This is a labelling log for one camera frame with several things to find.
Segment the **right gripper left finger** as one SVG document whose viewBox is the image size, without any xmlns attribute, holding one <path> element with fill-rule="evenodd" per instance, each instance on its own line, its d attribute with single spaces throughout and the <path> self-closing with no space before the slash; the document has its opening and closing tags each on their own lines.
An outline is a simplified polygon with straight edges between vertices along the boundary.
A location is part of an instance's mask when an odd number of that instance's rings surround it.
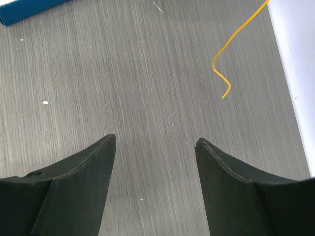
<svg viewBox="0 0 315 236">
<path fill-rule="evenodd" d="M 24 177 L 0 181 L 3 236 L 96 236 L 116 153 L 109 134 Z"/>
</svg>

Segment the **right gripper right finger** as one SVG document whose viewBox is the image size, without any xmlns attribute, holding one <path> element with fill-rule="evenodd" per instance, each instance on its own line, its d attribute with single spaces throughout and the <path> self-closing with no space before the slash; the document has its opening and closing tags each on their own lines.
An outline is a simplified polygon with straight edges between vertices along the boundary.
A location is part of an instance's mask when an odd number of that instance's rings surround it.
<svg viewBox="0 0 315 236">
<path fill-rule="evenodd" d="M 195 155 L 211 235 L 314 235 L 314 179 L 267 173 L 203 138 Z"/>
</svg>

